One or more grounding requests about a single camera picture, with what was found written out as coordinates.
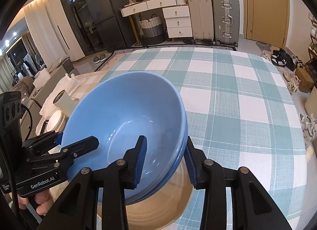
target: blue bowl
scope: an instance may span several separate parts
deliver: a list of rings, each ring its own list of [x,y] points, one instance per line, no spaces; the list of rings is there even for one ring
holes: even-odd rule
[[[67,175],[71,180],[83,167],[107,167],[144,135],[147,153],[141,181],[135,190],[125,190],[127,205],[142,201],[157,192],[177,169],[187,133],[183,101],[167,79],[142,71],[115,76],[94,88],[67,122],[62,147],[89,136],[100,143],[97,150],[75,159]]]

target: wooden door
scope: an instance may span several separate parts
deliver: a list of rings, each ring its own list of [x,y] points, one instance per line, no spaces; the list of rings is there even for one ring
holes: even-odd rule
[[[288,6],[289,0],[247,0],[246,38],[283,48],[288,30]]]

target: laundry basket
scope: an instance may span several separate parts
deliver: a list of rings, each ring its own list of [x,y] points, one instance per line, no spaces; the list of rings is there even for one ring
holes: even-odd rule
[[[165,41],[164,28],[160,16],[156,16],[149,20],[142,20],[140,21],[140,25],[146,44],[156,45]]]

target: checkered tablecloth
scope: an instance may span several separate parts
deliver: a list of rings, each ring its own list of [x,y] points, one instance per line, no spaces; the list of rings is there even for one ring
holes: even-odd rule
[[[145,49],[124,55],[101,82],[137,70],[157,73],[175,85],[195,147],[223,167],[248,167],[295,229],[306,184],[305,146],[296,108],[276,67],[237,51]],[[204,190],[195,190],[168,229],[199,229],[203,200]],[[227,229],[232,229],[229,189],[227,208]]]

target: refrigerator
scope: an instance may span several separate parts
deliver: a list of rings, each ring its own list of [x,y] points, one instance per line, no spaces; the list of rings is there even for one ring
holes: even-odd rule
[[[128,17],[120,8],[129,0],[86,0],[98,33],[108,52],[130,47],[136,40]]]

